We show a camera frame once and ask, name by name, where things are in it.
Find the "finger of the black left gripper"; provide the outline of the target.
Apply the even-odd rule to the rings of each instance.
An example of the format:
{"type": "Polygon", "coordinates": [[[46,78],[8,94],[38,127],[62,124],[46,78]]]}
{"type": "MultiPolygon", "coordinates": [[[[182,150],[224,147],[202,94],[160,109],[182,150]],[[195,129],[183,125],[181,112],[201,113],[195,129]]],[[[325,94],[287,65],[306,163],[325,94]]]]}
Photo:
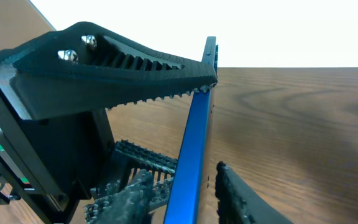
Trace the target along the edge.
{"type": "Polygon", "coordinates": [[[0,63],[0,90],[23,120],[206,92],[214,67],[150,49],[91,22],[52,31],[0,63]]]}
{"type": "Polygon", "coordinates": [[[90,190],[96,208],[102,210],[112,198],[140,183],[152,190],[149,211],[167,204],[178,159],[150,151],[132,142],[115,143],[111,157],[103,167],[99,182],[90,190]]]}

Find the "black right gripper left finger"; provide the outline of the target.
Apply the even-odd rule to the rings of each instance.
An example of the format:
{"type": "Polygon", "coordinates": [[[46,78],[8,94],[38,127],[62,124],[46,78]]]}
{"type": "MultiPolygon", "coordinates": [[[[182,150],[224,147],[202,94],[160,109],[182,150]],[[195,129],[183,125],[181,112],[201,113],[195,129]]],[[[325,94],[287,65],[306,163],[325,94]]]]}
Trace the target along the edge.
{"type": "Polygon", "coordinates": [[[147,224],[152,221],[149,205],[154,196],[152,174],[140,170],[120,192],[85,206],[89,224],[147,224]]]}

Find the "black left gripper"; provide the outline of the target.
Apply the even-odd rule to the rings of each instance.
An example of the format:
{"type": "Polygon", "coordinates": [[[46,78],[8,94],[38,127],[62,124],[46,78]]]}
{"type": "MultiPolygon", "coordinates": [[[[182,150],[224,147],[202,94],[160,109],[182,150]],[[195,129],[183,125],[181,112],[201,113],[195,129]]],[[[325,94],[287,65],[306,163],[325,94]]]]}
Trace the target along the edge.
{"type": "Polygon", "coordinates": [[[45,223],[70,222],[113,147],[105,110],[23,120],[0,90],[0,205],[23,200],[45,223]]]}

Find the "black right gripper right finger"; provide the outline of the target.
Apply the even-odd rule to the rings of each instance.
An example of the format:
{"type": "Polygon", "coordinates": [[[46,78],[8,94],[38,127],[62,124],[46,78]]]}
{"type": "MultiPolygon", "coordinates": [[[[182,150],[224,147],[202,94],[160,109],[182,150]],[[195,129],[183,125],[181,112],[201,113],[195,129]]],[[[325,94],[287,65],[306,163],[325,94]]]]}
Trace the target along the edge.
{"type": "Polygon", "coordinates": [[[217,164],[216,170],[215,196],[218,199],[219,224],[292,224],[223,161],[217,164]]]}

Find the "blue Galaxy smartphone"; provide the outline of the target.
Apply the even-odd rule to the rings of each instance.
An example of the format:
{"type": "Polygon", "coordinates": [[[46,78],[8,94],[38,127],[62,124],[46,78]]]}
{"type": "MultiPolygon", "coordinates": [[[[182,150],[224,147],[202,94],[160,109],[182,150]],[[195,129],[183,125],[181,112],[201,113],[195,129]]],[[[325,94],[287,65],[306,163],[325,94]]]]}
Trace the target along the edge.
{"type": "Polygon", "coordinates": [[[193,94],[164,224],[206,223],[214,89],[193,94]]]}

